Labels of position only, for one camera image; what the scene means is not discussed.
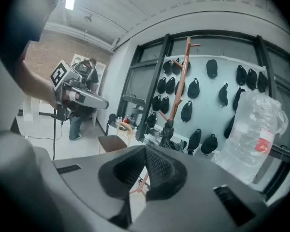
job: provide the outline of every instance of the floor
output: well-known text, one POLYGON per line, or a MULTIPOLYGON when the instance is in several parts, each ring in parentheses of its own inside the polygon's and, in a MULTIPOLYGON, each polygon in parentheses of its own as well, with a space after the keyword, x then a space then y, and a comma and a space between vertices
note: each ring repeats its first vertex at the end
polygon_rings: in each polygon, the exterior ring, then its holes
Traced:
MULTIPOLYGON (((33 121, 25 121, 23 116, 17 116, 19 130, 33 146, 43 147, 48 151, 50 158, 53 157, 53 136, 54 119, 48 116, 35 116, 33 121)), ((69 121, 65 121, 61 126, 56 122, 56 154, 55 159, 70 159, 77 157, 93 156, 99 153, 98 137, 103 136, 103 132, 98 123, 93 127, 91 120, 84 121, 80 133, 82 138, 79 140, 69 140, 69 121)), ((136 182, 131 190, 138 186, 136 182)), ((130 195, 130 208, 132 221, 141 214, 146 206, 145 197, 141 193, 130 195)))

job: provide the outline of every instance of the man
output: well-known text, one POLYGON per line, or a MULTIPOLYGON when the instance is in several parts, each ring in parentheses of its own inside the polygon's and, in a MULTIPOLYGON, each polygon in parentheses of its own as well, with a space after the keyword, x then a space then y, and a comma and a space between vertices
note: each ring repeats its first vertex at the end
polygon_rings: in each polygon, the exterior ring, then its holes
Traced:
MULTIPOLYGON (((30 71, 25 64, 30 41, 39 41, 42 30, 58 0, 13 0, 0 25, 0 59, 19 87, 56 109, 50 81, 30 71)), ((19 133, 16 119, 11 130, 19 133)))
MULTIPOLYGON (((96 63, 97 63, 96 60, 94 58, 91 58, 90 60, 84 60, 84 61, 81 61, 77 64, 74 64, 74 67, 76 67, 78 65, 85 65, 87 68, 92 68, 92 67, 95 67, 96 63)), ((97 93, 97 87, 98 87, 97 83, 98 82, 99 82, 98 73, 95 69, 91 78, 89 80, 87 80, 87 82, 86 82, 87 88, 91 92, 97 93)), ((80 139, 82 137, 82 134, 79 133, 82 121, 83 121, 83 119, 80 117, 70 118, 70 134, 69 134, 70 140, 76 140, 76 139, 80 139)))

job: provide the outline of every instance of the brick wall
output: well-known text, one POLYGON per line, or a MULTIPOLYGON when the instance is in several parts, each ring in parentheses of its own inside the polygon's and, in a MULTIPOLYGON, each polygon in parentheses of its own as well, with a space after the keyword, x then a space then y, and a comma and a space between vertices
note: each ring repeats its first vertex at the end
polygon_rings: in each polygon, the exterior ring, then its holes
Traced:
POLYGON ((101 82, 103 89, 108 64, 112 54, 77 38, 44 30, 39 42, 31 42, 26 55, 26 65, 38 75, 50 80, 50 75, 60 60, 71 63, 74 54, 95 58, 106 65, 101 82))

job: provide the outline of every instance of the red label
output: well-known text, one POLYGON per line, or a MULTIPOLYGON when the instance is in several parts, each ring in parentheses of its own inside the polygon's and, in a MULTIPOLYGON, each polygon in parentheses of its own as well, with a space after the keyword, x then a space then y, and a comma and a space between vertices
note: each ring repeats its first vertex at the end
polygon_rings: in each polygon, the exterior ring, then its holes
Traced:
POLYGON ((264 138, 259 138, 255 149, 257 151, 265 152, 270 149, 270 142, 264 138))

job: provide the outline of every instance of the plastic bag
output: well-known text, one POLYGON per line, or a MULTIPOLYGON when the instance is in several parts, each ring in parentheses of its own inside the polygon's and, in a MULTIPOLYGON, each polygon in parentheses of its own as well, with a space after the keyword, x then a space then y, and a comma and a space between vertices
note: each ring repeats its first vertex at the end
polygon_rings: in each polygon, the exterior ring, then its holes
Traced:
POLYGON ((243 92, 230 137, 212 162, 249 184, 269 154, 275 134, 282 135, 287 126, 280 102, 257 90, 243 92))

